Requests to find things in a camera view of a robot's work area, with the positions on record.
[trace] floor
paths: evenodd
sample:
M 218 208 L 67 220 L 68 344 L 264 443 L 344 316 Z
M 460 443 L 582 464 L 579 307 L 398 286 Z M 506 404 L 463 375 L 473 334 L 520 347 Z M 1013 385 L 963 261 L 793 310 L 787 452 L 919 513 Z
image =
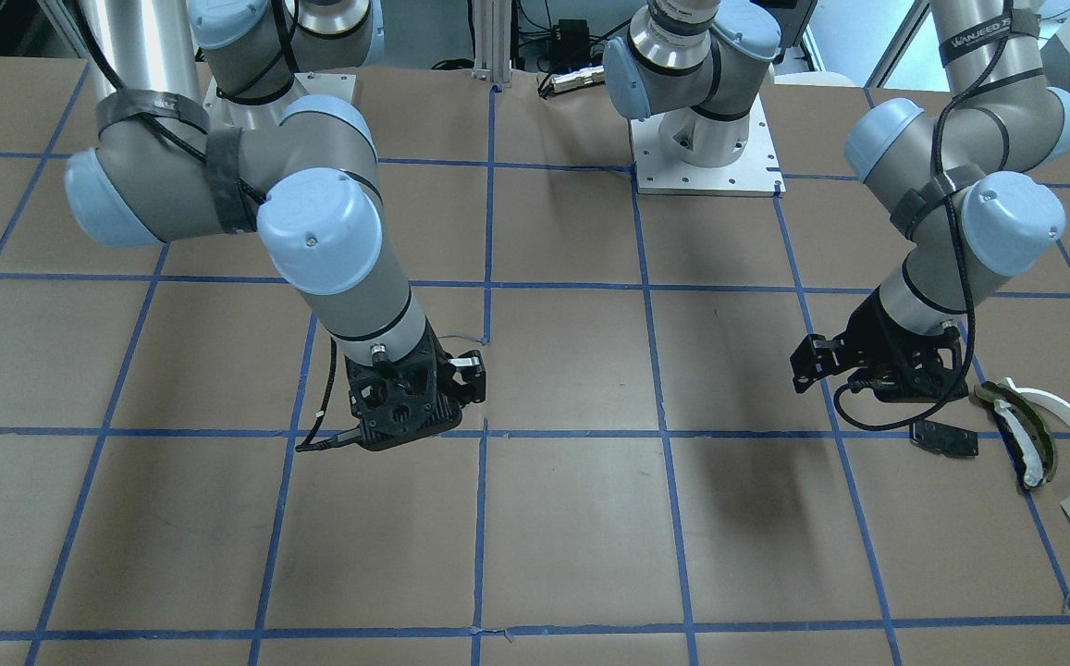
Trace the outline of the floor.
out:
M 977 405 L 958 460 L 790 388 L 907 249 L 842 157 L 893 92 L 768 87 L 784 197 L 656 198 L 603 89 L 360 77 L 394 244 L 489 398 L 296 456 L 327 345 L 259 243 L 88 241 L 86 69 L 0 59 L 0 665 L 1070 665 L 1070 438 L 1025 497 Z M 1033 176 L 1070 212 L 1070 155 Z M 1070 228 L 979 307 L 976 376 L 1070 400 Z

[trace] blue cap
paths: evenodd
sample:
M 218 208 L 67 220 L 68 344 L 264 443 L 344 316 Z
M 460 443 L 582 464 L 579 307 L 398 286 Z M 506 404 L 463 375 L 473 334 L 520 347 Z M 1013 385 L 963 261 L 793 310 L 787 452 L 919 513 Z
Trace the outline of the blue cap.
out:
M 356 181 L 333 168 L 306 168 L 277 182 L 257 223 L 276 270 L 306 294 L 356 287 L 382 252 L 379 209 Z
M 386 29 L 383 26 L 383 4 L 382 0 L 370 0 L 370 49 L 366 51 L 366 60 L 362 60 L 362 66 L 374 64 L 383 57 L 385 49 Z
M 109 248 L 160 244 L 120 197 L 93 148 L 66 161 L 65 198 L 78 226 L 100 244 Z
M 192 0 L 188 29 L 202 49 L 221 49 L 250 32 L 270 0 Z
M 1033 178 L 999 170 L 966 193 L 962 232 L 983 266 L 1015 277 L 1031 269 L 1065 233 L 1065 208 Z
M 1049 153 L 1049 156 L 1041 161 L 1041 165 L 1051 163 L 1051 161 L 1056 160 L 1056 157 L 1070 152 L 1070 93 L 1064 92 L 1064 90 L 1059 88 L 1050 88 L 1049 91 L 1055 94 L 1056 99 L 1059 100 L 1059 105 L 1061 105 L 1061 110 L 1065 113 L 1065 123 L 1059 128 L 1059 139 L 1056 139 L 1056 145 Z
M 924 109 L 920 106 L 904 97 L 897 97 L 863 115 L 852 127 L 847 143 L 842 149 L 855 176 L 860 180 L 868 180 L 872 169 L 896 143 L 901 132 L 923 112 Z
M 616 112 L 627 119 L 648 119 L 649 97 L 637 60 L 632 59 L 624 37 L 610 39 L 605 44 L 605 84 Z
M 733 49 L 750 58 L 773 62 L 780 54 L 777 18 L 753 3 L 721 4 L 712 27 Z
M 305 96 L 290 103 L 289 108 L 284 109 L 280 125 L 284 125 L 287 119 L 294 117 L 294 115 L 304 112 L 324 113 L 326 117 L 339 119 L 346 125 L 357 130 L 366 142 L 370 143 L 374 157 L 378 157 L 379 149 L 374 148 L 374 139 L 371 139 L 370 136 L 370 126 L 366 124 L 366 118 L 363 118 L 362 112 L 354 109 L 351 103 L 332 96 L 332 94 L 305 94 Z

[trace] velcro strap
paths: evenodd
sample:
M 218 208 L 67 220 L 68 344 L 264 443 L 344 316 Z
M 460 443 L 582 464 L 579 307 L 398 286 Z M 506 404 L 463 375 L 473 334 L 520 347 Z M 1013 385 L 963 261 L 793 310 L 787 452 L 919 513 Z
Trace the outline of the velcro strap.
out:
M 256 231 L 256 216 L 239 187 L 241 126 L 227 126 L 205 138 L 205 181 L 214 199 L 221 230 L 227 233 Z
M 908 190 L 908 193 L 892 208 L 889 220 L 897 231 L 912 241 L 912 236 L 920 227 L 920 223 L 941 207 L 946 197 L 961 193 L 985 177 L 987 173 L 976 165 L 962 165 L 946 170 L 945 173 L 937 173 L 920 191 Z
M 116 125 L 124 119 L 136 118 L 138 115 L 175 119 L 185 125 L 196 126 L 201 134 L 210 131 L 210 117 L 197 102 L 175 92 L 156 92 L 155 90 L 138 90 L 127 88 L 108 94 L 95 106 L 95 121 L 98 122 L 98 134 L 108 126 Z
M 981 49 L 996 39 L 1011 34 L 1026 34 L 1029 37 L 1040 37 L 1040 17 L 1030 10 L 1012 10 L 1011 14 L 999 14 L 992 20 L 970 27 L 953 37 L 946 39 L 937 47 L 937 54 L 942 56 L 942 64 L 952 63 L 953 60 Z

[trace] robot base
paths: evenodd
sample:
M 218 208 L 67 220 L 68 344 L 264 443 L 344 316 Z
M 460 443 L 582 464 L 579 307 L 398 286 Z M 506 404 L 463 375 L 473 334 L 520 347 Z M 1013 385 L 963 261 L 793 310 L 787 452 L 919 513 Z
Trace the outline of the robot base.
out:
M 662 113 L 629 122 L 632 155 L 642 194 L 704 194 L 719 197 L 773 197 L 785 191 L 773 135 L 760 97 L 750 111 L 753 132 L 740 160 L 725 167 L 703 168 L 674 160 L 658 146 Z
M 352 104 L 357 76 L 352 75 L 352 73 L 301 72 L 297 73 L 296 80 L 309 94 L 332 94 L 333 97 L 340 97 Z M 218 100 L 217 92 L 217 81 L 210 79 L 210 86 L 205 89 L 205 99 L 201 102 L 210 115 L 210 125 L 233 125 L 234 121 L 231 119 L 230 108 L 235 105 L 226 100 Z

